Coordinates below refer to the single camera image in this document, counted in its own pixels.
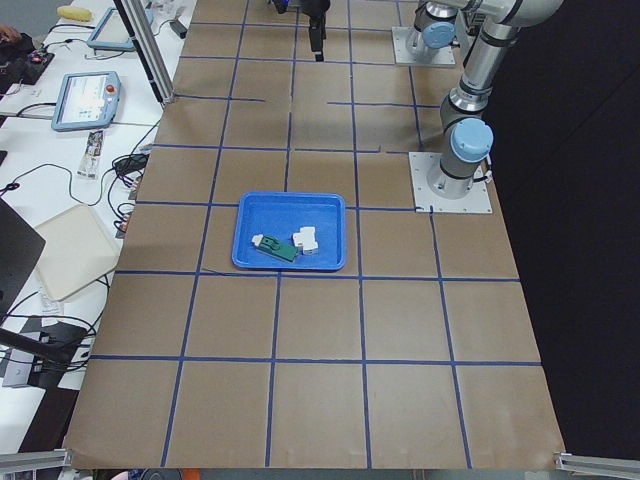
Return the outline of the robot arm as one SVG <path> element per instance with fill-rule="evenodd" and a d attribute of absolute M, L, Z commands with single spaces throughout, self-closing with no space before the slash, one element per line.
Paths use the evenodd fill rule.
<path fill-rule="evenodd" d="M 310 50 L 316 62 L 324 61 L 326 15 L 329 1 L 273 1 L 282 14 L 290 7 L 298 8 L 309 19 Z M 411 27 L 393 27 L 392 41 L 395 63 L 403 66 L 453 68 L 452 43 L 456 39 L 454 7 L 433 1 L 419 1 Z"/>
<path fill-rule="evenodd" d="M 519 31 L 550 18 L 560 1 L 444 1 L 460 12 L 478 12 L 485 20 L 469 50 L 464 71 L 440 108 L 445 143 L 427 182 L 442 198 L 465 197 L 478 165 L 488 156 L 494 136 L 482 119 L 493 79 Z"/>

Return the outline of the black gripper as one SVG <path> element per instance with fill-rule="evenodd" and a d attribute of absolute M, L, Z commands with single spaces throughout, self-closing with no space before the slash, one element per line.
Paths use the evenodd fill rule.
<path fill-rule="evenodd" d="M 316 62 L 324 61 L 325 14 L 331 6 L 330 0 L 301 0 L 301 11 L 309 16 L 308 35 L 310 49 Z"/>

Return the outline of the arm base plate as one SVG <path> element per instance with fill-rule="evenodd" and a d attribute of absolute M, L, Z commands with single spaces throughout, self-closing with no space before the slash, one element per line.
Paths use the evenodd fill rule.
<path fill-rule="evenodd" d="M 432 48 L 413 27 L 391 29 L 395 64 L 400 66 L 454 68 L 456 61 L 449 45 Z"/>
<path fill-rule="evenodd" d="M 410 152 L 415 210 L 422 213 L 491 214 L 493 212 L 488 186 L 482 168 L 478 166 L 467 179 L 448 176 L 437 152 Z"/>

